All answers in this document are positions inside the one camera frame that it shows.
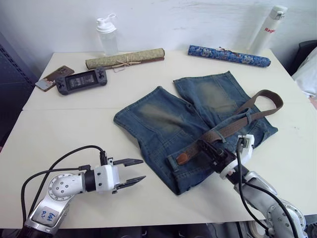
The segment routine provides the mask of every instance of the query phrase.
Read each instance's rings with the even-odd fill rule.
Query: denim shorts
[[[183,99],[159,86],[118,112],[113,120],[138,140],[146,163],[179,195],[201,183],[213,170],[204,152],[183,165],[178,165],[178,155],[203,133],[217,131],[259,109],[253,106],[234,115],[250,97],[230,72],[181,78],[174,84]],[[257,147],[276,132],[277,128],[262,118],[213,144],[234,151],[238,135],[252,134]]]

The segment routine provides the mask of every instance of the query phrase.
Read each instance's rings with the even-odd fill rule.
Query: blue patterned scroll
[[[244,63],[259,67],[267,67],[271,64],[271,61],[268,58],[236,53],[223,48],[216,50],[212,48],[190,45],[188,49],[188,55],[206,57],[216,60],[225,60],[235,63]]]

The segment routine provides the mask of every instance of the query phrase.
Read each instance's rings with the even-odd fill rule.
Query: white bottle cap
[[[117,28],[109,22],[111,18],[114,18],[115,14],[110,14],[107,18],[98,18],[97,19],[97,31],[101,33],[111,33]]]
[[[285,16],[287,9],[285,6],[275,5],[269,16],[274,20],[281,20]]]

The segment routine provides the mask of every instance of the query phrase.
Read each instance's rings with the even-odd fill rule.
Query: tied string
[[[133,64],[141,63],[141,61],[132,61],[132,58],[133,58],[133,56],[131,56],[131,59],[130,59],[130,61],[129,61],[129,56],[127,56],[127,62],[121,62],[121,61],[117,60],[117,62],[119,62],[119,63],[121,63],[121,64],[113,65],[113,66],[112,66],[113,71],[114,71],[115,73],[117,73],[117,72],[119,72],[119,71],[125,70],[125,68],[126,68],[127,66],[131,66],[131,65],[133,65]],[[119,68],[119,67],[122,67],[122,66],[124,66],[124,68],[121,68],[121,69],[119,69],[119,70],[117,70],[117,71],[115,70],[115,68]]]

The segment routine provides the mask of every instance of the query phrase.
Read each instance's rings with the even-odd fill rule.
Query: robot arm
[[[119,181],[118,167],[143,163],[142,160],[124,159],[113,161],[107,159],[105,165],[94,170],[87,170],[78,174],[64,173],[54,177],[50,183],[44,199],[26,220],[18,238],[50,238],[56,234],[63,219],[69,210],[72,198],[79,193],[112,190],[117,193],[118,189],[132,186],[145,176],[132,178],[124,183]]]
[[[239,136],[244,138],[244,146],[240,154],[243,156],[242,163],[248,161],[251,157],[254,137],[252,135]],[[234,184],[234,189],[240,193],[237,158],[228,150],[221,150],[215,148],[204,140],[199,140],[199,146],[206,154],[208,154],[211,165],[215,172],[220,174],[222,179],[228,179]],[[282,210],[281,206],[268,194],[260,191],[247,184],[255,185],[277,195],[275,189],[266,182],[261,176],[255,172],[250,172],[244,166],[242,167],[242,193],[245,200],[255,209],[259,210],[266,218],[266,225],[268,227],[268,235],[274,238],[294,238],[291,224]],[[307,238],[304,232],[306,221],[303,214],[294,205],[280,199],[290,214],[296,232],[299,238]]]

